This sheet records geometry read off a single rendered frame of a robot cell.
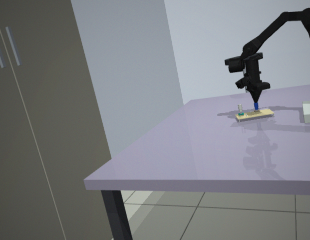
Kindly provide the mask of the pale yellow board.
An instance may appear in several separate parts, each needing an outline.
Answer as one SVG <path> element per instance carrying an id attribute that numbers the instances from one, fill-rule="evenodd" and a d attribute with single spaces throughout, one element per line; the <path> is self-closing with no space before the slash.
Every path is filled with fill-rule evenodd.
<path id="1" fill-rule="evenodd" d="M 265 116 L 265 115 L 271 115 L 274 112 L 272 112 L 270 109 L 264 109 L 264 110 L 258 110 L 258 103 L 254 103 L 254 108 L 255 110 L 252 112 L 246 112 L 242 113 L 242 104 L 238 105 L 239 108 L 239 114 L 236 114 L 236 118 L 238 118 L 239 122 L 241 119 L 247 119 L 247 118 L 252 118 L 252 117 L 258 117 L 258 116 Z"/>

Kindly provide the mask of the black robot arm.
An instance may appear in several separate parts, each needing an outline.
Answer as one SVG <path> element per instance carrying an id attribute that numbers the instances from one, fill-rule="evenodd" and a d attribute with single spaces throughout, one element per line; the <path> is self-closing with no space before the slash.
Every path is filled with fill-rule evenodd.
<path id="1" fill-rule="evenodd" d="M 243 46 L 243 52 L 238 58 L 229 59 L 229 72 L 242 72 L 246 67 L 246 71 L 255 71 L 259 69 L 259 61 L 263 57 L 257 54 L 254 55 L 262 46 L 262 44 L 273 35 L 283 24 L 286 22 L 292 21 L 302 21 L 304 27 L 310 36 L 310 8 L 306 8 L 303 11 L 294 11 L 294 12 L 282 12 L 281 15 L 272 22 L 261 34 L 256 38 L 252 39 L 249 43 Z M 252 56 L 249 59 L 243 60 L 248 56 Z M 248 84 L 253 84 L 253 80 L 249 73 L 237 81 L 236 86 L 238 89 L 243 89 Z"/>

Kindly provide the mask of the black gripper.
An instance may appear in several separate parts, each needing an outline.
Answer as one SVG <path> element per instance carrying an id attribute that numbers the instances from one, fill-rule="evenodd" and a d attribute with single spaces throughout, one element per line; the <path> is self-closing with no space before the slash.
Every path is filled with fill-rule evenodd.
<path id="1" fill-rule="evenodd" d="M 259 71 L 259 69 L 246 71 L 245 74 L 246 75 L 249 74 L 253 80 L 253 84 L 246 85 L 247 86 L 246 90 L 250 92 L 254 103 L 257 103 L 262 91 L 271 88 L 270 83 L 262 82 L 262 80 L 260 80 L 261 71 Z"/>

